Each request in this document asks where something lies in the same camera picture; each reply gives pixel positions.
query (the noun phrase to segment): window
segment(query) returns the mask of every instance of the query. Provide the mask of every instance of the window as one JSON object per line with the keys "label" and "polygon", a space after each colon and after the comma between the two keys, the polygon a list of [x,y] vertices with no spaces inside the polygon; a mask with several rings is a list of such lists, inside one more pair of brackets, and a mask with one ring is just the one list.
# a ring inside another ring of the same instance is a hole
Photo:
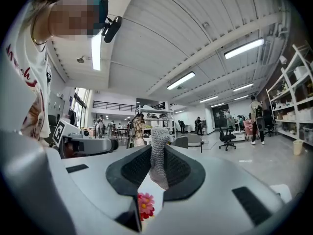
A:
{"label": "window", "polygon": [[76,88],[75,96],[72,103],[72,110],[76,113],[77,126],[83,128],[85,126],[86,103],[89,97],[89,91],[84,88]]}

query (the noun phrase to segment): gray knitted sock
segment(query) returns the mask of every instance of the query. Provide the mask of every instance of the gray knitted sock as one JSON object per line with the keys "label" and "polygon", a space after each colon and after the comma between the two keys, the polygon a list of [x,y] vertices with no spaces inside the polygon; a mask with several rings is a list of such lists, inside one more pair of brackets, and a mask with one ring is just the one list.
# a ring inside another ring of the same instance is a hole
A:
{"label": "gray knitted sock", "polygon": [[154,127],[151,130],[152,152],[150,178],[161,188],[167,190],[168,184],[164,170],[164,146],[170,139],[169,131],[162,127]]}

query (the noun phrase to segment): floor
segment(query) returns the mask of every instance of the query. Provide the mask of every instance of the floor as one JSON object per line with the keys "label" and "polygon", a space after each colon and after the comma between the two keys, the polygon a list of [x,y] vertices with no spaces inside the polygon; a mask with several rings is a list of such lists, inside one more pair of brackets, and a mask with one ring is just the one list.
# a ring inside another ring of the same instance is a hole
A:
{"label": "floor", "polygon": [[[304,192],[306,184],[313,173],[313,148],[306,145],[302,154],[293,154],[292,139],[283,135],[265,137],[265,145],[257,138],[256,145],[250,141],[236,142],[237,149],[225,147],[219,149],[222,142],[219,132],[213,132],[202,137],[204,141],[203,155],[214,156],[230,160],[250,172],[259,180],[269,186],[287,185],[292,198],[298,193]],[[125,138],[119,140],[120,146],[125,146]],[[189,148],[200,152],[199,147]]]}

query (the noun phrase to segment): ceiling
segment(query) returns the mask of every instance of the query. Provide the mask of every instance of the ceiling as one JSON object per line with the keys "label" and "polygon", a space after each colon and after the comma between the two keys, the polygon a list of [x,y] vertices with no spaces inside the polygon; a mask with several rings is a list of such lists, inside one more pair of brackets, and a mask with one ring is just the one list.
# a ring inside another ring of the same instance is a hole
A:
{"label": "ceiling", "polygon": [[[90,40],[55,38],[50,52],[68,86],[180,105],[217,95],[209,102],[215,104],[263,88],[287,43],[287,11],[286,0],[109,0],[109,16],[124,20],[114,41],[102,43],[101,71],[76,61],[91,57]],[[261,37],[262,47],[225,59],[225,52]],[[181,89],[166,89],[190,71],[196,76]]]}

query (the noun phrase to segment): fluorescent light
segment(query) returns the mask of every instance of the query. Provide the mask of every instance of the fluorescent light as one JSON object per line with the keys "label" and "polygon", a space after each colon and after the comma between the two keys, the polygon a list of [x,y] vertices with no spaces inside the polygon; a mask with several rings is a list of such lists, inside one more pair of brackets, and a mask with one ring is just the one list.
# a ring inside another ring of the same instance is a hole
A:
{"label": "fluorescent light", "polygon": [[236,98],[235,100],[239,100],[239,99],[242,99],[242,98],[246,98],[247,96],[248,96],[248,95],[242,96],[242,97]]}
{"label": "fluorescent light", "polygon": [[264,39],[261,38],[261,39],[258,39],[258,40],[255,40],[253,42],[250,42],[248,44],[245,44],[245,45],[242,45],[236,49],[233,49],[227,53],[225,53],[225,58],[226,59],[229,59],[231,57],[234,57],[234,56],[237,56],[247,50],[250,50],[250,49],[253,49],[253,48],[256,48],[258,46],[261,46],[264,44]]}
{"label": "fluorescent light", "polygon": [[182,84],[183,82],[186,82],[188,79],[194,77],[196,74],[193,72],[188,73],[186,76],[182,77],[180,80],[176,81],[174,84],[171,84],[170,86],[167,87],[168,90],[171,90],[178,85]]}
{"label": "fluorescent light", "polygon": [[234,89],[234,92],[236,92],[236,91],[238,91],[238,90],[242,90],[242,89],[244,89],[244,88],[251,87],[251,86],[253,86],[253,83],[252,83],[252,84],[245,85],[245,86],[242,86],[242,87],[240,87],[240,88],[236,88],[236,89]]}
{"label": "fluorescent light", "polygon": [[218,97],[217,97],[217,96],[214,96],[214,97],[211,97],[211,98],[208,98],[208,99],[202,100],[202,101],[200,101],[200,103],[203,103],[203,102],[206,102],[206,101],[209,101],[209,100],[215,99],[215,98],[218,98]]}
{"label": "fluorescent light", "polygon": [[216,106],[220,106],[220,105],[223,105],[223,104],[224,104],[224,103],[216,104],[216,105],[211,106],[211,108],[216,107]]}
{"label": "fluorescent light", "polygon": [[101,70],[100,57],[101,57],[101,31],[98,35],[91,39],[91,53],[92,53],[92,66],[94,70]]}

